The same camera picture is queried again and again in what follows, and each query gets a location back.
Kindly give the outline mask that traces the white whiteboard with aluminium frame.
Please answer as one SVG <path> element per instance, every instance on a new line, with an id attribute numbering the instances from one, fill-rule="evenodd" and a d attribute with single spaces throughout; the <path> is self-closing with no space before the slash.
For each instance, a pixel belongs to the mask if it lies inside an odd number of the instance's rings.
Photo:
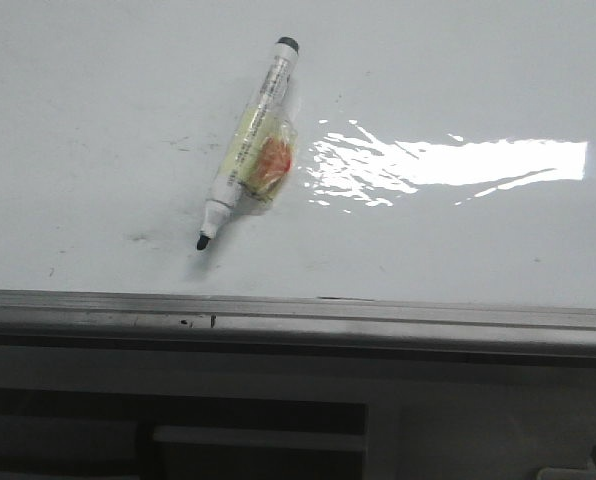
<path id="1" fill-rule="evenodd" d="M 282 37 L 292 166 L 199 251 Z M 596 1 L 0 1 L 0 336 L 596 363 Z"/>

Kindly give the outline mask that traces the grey shelf unit below board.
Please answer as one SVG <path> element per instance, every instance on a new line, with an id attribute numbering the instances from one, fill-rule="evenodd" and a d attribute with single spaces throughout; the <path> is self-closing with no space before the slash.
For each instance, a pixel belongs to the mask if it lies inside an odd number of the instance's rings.
<path id="1" fill-rule="evenodd" d="M 0 388 L 0 478 L 360 479 L 365 406 Z"/>

